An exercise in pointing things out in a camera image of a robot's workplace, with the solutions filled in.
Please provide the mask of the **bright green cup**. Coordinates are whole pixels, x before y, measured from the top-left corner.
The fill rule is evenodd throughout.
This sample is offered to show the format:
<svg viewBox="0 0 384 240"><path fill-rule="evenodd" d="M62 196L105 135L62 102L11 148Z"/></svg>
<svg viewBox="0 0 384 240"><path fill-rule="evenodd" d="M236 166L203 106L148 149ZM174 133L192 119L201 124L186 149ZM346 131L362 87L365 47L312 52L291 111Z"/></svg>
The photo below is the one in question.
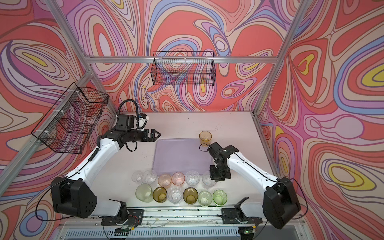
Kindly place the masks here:
<svg viewBox="0 0 384 240"><path fill-rule="evenodd" d="M213 201L217 206L223 206L228 201L228 196L223 190L215 190L213 193Z"/></svg>

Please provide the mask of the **clear faceted cup back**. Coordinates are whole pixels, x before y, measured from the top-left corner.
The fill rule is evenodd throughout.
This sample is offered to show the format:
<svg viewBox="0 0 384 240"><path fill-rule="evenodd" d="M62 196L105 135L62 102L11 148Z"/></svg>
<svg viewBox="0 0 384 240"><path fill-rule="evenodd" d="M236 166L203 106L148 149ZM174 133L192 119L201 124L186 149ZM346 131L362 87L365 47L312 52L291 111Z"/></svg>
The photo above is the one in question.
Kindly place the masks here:
<svg viewBox="0 0 384 240"><path fill-rule="evenodd" d="M185 182L188 186L196 186L201 180L197 171L189 171L185 174Z"/></svg>

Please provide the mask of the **yellow plastic cup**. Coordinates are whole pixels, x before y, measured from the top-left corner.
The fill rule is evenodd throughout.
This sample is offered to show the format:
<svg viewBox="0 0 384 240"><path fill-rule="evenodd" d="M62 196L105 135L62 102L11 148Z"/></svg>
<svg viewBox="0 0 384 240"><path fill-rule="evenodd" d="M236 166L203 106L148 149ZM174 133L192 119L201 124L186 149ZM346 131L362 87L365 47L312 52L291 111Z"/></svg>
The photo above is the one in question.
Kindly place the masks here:
<svg viewBox="0 0 384 240"><path fill-rule="evenodd" d="M207 148L211 144L212 134L209 131L202 131L199 134L200 147Z"/></svg>

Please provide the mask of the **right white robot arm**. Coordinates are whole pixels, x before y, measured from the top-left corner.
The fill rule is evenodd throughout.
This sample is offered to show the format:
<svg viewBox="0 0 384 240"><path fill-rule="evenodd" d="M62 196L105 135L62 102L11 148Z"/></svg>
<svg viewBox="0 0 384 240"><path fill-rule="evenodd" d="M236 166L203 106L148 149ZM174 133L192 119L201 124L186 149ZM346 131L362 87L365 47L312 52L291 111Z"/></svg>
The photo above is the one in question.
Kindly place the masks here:
<svg viewBox="0 0 384 240"><path fill-rule="evenodd" d="M292 180L286 177L280 179L262 170L233 146L216 150L209 147L208 153L215 163L210 166L212 180L220 182L230 179L233 170L263 195L262 203L248 203L249 197L244 197L235 205L235 218L239 221L265 218L273 227L281 230L301 211Z"/></svg>

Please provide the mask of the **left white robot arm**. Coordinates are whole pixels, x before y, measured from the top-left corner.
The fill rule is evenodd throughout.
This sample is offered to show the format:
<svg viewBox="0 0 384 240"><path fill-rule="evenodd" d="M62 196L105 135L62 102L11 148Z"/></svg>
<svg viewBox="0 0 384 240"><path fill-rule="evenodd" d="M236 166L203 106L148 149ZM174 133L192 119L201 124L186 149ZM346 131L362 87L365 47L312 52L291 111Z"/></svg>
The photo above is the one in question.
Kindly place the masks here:
<svg viewBox="0 0 384 240"><path fill-rule="evenodd" d="M65 177L51 183L53 208L70 217L112 217L120 224L129 218L127 204L117 200L99 200L91 187L106 163L127 143L155 142L161 136L155 129L109 130L98 137L96 148Z"/></svg>

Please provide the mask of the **lilac plastic tray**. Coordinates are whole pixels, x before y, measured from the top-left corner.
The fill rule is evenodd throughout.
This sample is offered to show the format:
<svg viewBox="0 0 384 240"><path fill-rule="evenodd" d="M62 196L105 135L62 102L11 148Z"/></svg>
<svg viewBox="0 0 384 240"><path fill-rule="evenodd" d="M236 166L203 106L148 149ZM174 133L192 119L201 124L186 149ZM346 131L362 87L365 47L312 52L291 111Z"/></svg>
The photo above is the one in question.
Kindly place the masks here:
<svg viewBox="0 0 384 240"><path fill-rule="evenodd" d="M207 172L214 161L199 139L161 139L157 142L152 169L158 174Z"/></svg>

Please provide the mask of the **pale green cup front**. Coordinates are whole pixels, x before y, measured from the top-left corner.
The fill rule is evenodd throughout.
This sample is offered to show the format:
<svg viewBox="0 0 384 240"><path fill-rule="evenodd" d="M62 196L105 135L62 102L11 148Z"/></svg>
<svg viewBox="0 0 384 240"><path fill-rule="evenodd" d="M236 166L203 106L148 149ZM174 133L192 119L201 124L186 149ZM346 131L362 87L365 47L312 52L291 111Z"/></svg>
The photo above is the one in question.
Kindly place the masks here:
<svg viewBox="0 0 384 240"><path fill-rule="evenodd" d="M201 191L199 193L198 202L201 206L207 207L209 206L213 201L212 194L208 191Z"/></svg>

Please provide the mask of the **amber cup right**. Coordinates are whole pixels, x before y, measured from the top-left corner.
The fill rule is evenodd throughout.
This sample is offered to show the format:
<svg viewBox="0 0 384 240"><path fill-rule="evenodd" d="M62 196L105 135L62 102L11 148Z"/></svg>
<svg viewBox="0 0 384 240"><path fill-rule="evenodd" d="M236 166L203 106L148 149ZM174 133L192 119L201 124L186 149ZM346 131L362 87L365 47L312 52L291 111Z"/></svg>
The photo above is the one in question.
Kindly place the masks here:
<svg viewBox="0 0 384 240"><path fill-rule="evenodd" d="M198 197L199 193L193 187L186 188L183 192L183 199L189 205L193 205L198 200Z"/></svg>

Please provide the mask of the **amber cup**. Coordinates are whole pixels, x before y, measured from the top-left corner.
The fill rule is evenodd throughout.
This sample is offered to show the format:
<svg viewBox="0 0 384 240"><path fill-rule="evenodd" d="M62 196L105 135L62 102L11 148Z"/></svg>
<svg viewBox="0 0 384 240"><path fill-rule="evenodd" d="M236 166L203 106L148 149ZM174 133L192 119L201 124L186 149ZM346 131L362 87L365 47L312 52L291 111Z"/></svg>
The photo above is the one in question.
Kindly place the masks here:
<svg viewBox="0 0 384 240"><path fill-rule="evenodd" d="M198 197L199 193L193 187L186 188L183 192L183 199L189 205L193 205L198 200Z"/></svg>
<svg viewBox="0 0 384 240"><path fill-rule="evenodd" d="M157 187L153 191L153 199L157 203L164 203L167 200L167 189L164 187Z"/></svg>

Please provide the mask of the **pink cup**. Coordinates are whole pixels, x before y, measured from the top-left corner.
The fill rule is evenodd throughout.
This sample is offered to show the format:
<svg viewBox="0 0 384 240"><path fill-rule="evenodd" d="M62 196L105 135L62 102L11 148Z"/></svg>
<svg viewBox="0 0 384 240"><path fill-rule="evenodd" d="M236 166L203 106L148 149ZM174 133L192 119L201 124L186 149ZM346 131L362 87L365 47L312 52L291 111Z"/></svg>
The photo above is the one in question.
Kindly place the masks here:
<svg viewBox="0 0 384 240"><path fill-rule="evenodd" d="M176 172L172 175L172 183L175 186L182 186L185 182L185 175L181 172Z"/></svg>

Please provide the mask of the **small clear cup far left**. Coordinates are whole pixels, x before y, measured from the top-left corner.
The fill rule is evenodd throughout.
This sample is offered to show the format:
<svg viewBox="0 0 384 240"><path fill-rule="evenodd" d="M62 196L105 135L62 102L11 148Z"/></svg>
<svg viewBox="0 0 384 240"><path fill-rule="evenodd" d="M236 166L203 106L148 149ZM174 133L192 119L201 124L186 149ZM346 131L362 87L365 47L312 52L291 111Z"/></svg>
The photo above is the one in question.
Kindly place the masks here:
<svg viewBox="0 0 384 240"><path fill-rule="evenodd" d="M132 177L131 177L131 179L132 179L132 181L133 181L134 183L139 183L139 182L141 182L141 181L142 181L142 178L143 178L143 172L142 172L142 171L136 171L136 172L134 172L134 173L132 174Z"/></svg>

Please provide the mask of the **peach cup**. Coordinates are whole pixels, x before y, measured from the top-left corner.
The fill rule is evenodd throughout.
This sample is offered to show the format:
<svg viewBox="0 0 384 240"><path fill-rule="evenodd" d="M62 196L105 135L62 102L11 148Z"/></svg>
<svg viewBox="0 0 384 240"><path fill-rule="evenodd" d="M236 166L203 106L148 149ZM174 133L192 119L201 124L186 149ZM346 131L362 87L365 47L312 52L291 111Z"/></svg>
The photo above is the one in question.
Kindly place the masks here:
<svg viewBox="0 0 384 240"><path fill-rule="evenodd" d="M168 189L172 185L172 177L169 174L163 174L159 176L158 184L160 187Z"/></svg>

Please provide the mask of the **pale green large cup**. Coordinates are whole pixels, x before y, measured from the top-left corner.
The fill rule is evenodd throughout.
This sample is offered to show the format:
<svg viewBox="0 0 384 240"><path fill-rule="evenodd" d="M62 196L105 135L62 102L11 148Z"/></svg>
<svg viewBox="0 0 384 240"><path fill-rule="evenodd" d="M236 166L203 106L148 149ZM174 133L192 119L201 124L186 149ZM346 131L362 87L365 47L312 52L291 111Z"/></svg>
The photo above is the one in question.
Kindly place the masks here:
<svg viewBox="0 0 384 240"><path fill-rule="evenodd" d="M137 187L136 198L144 203L150 203L153 200L152 187L149 184L141 184Z"/></svg>

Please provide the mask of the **amber cup left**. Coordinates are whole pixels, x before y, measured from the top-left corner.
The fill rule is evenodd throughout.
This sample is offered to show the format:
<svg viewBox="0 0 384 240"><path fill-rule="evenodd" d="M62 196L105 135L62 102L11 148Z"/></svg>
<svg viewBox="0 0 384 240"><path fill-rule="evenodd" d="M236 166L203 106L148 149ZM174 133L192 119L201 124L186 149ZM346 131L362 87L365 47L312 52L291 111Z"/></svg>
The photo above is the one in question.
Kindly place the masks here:
<svg viewBox="0 0 384 240"><path fill-rule="evenodd" d="M157 187L153 191L153 199L157 203L164 203L167 200L167 189L164 187Z"/></svg>

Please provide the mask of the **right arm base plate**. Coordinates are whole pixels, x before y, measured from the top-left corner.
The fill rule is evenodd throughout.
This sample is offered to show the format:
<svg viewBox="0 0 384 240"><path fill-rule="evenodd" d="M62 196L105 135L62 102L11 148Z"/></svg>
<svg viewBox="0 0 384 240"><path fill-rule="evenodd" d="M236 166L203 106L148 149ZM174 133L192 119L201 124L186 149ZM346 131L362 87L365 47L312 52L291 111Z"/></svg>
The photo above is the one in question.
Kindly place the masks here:
<svg viewBox="0 0 384 240"><path fill-rule="evenodd" d="M217 215L221 218L223 224L253 224L258 226L263 223L262 218L257 217L247 217L240 209L238 208L222 208L221 214Z"/></svg>

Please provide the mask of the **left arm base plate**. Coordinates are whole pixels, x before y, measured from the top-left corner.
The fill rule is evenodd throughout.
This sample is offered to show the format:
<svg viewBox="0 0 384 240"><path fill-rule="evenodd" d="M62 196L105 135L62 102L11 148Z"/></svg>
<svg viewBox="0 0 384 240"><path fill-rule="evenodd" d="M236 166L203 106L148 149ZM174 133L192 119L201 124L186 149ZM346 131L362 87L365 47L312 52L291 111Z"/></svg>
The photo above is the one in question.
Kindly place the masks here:
<svg viewBox="0 0 384 240"><path fill-rule="evenodd" d="M114 217L102 217L102 226L139 226L143 220L143 209L125 209Z"/></svg>

